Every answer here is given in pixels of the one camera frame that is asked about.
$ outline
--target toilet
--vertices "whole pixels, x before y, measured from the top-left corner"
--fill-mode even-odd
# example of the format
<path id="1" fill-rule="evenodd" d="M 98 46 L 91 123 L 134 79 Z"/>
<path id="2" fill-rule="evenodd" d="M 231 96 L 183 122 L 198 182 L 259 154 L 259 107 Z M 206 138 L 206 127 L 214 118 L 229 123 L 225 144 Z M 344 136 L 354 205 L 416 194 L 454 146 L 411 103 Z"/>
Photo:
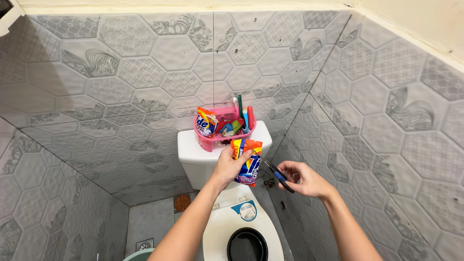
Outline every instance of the toilet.
<path id="1" fill-rule="evenodd" d="M 250 139 L 263 142 L 261 156 L 265 156 L 272 138 L 263 121 L 257 121 Z M 194 130 L 179 132 L 177 144 L 192 188 L 201 189 L 225 146 L 217 142 L 212 152 L 203 150 Z M 205 261 L 284 260 L 274 224 L 249 186 L 232 181 L 219 194 L 203 233 L 203 256 Z"/>

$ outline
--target soft close sticker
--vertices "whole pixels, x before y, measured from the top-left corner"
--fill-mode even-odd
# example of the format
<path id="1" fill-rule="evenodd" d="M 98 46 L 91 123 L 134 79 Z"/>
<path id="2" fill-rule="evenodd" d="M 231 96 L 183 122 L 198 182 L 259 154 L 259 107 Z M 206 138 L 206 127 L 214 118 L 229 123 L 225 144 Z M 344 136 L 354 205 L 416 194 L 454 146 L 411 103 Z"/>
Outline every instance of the soft close sticker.
<path id="1" fill-rule="evenodd" d="M 256 206 L 253 200 L 243 202 L 231 207 L 245 221 L 252 221 L 256 218 Z"/>

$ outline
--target green bucket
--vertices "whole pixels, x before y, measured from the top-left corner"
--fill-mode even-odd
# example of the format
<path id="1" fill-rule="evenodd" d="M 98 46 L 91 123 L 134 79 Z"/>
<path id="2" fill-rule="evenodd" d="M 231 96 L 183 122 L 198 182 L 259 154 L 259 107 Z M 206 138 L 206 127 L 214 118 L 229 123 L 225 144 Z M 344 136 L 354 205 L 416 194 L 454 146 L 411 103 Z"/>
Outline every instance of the green bucket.
<path id="1" fill-rule="evenodd" d="M 151 255 L 151 252 L 153 252 L 153 249 L 154 248 L 147 248 L 137 251 L 126 257 L 123 261 L 147 261 L 148 257 Z"/>

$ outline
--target scissor blade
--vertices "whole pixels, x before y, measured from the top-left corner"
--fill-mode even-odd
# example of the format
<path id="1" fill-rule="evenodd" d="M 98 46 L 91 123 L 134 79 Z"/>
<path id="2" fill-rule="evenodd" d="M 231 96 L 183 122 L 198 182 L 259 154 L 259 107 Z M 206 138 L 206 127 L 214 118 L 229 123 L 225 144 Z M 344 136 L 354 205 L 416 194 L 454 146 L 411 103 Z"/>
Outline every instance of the scissor blade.
<path id="1" fill-rule="evenodd" d="M 258 153 L 256 152 L 256 150 L 254 150 L 254 148 L 251 147 L 248 143 L 245 142 L 245 144 L 246 144 L 248 147 L 250 147 L 250 149 L 251 149 L 255 154 L 258 154 Z M 267 165 L 268 167 L 271 166 L 271 165 L 269 165 L 269 163 L 268 163 L 265 159 L 263 159 L 263 157 L 260 157 L 260 158 L 261 158 L 262 161 L 264 161 L 264 163 L 266 163 L 266 165 Z"/>

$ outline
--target toilet tank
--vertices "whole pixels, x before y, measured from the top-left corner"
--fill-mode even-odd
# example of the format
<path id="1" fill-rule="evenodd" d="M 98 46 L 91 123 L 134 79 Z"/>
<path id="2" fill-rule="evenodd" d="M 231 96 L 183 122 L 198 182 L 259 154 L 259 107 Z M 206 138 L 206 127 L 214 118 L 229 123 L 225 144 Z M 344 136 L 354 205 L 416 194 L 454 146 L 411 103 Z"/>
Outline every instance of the toilet tank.
<path id="1" fill-rule="evenodd" d="M 261 156 L 266 156 L 272 145 L 272 138 L 263 121 L 256 122 L 256 128 L 251 133 L 250 139 L 263 142 Z M 216 142 L 212 152 L 200 147 L 194 130 L 185 130 L 177 134 L 177 152 L 179 161 L 184 167 L 188 180 L 194 189 L 201 189 L 213 173 L 214 166 L 218 162 L 221 151 L 226 148 L 220 142 Z M 236 182 L 231 182 L 227 188 L 234 187 Z"/>

